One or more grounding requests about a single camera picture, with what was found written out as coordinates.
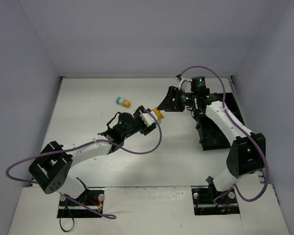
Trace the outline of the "yellow half-round lego brick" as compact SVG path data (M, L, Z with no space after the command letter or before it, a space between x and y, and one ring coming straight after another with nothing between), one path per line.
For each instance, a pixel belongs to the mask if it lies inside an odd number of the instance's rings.
M153 109L153 111L155 112L159 120L162 120L164 118L164 115L156 107Z

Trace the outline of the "yellow small lego brick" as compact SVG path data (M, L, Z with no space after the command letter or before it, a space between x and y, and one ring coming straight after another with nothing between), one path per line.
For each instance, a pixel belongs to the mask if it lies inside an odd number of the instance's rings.
M131 106L131 102L127 100L127 101L125 102L125 106L126 106L126 108L129 108L129 107Z

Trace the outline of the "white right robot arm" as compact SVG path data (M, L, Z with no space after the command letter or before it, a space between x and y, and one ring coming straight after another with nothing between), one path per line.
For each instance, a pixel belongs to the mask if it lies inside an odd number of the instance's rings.
M190 92L182 89L184 82L181 79L178 87L170 86L157 109L183 112L186 107L192 107L201 116L211 120L226 137L230 150L224 170L212 180L215 190L226 191L243 176L268 169L264 135L255 134L232 114L225 103L225 94L211 93L203 76L190 79Z

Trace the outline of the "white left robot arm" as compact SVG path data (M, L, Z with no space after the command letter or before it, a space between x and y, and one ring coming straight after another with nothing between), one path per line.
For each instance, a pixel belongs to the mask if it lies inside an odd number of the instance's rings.
M160 128L162 113L154 108L137 108L134 114L117 112L113 120L117 123L99 133L89 142L78 145L71 144L68 150L56 141L51 141L29 166L29 173L45 194L58 192L72 198L89 191L89 188L78 177L70 175L70 170L77 164L91 158L109 155L123 148L124 141L140 133L147 135Z

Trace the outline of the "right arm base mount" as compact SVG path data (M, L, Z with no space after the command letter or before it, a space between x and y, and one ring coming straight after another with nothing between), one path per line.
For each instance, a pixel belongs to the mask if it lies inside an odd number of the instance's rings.
M196 216L240 214L233 188L218 192L211 186L192 187L191 192Z

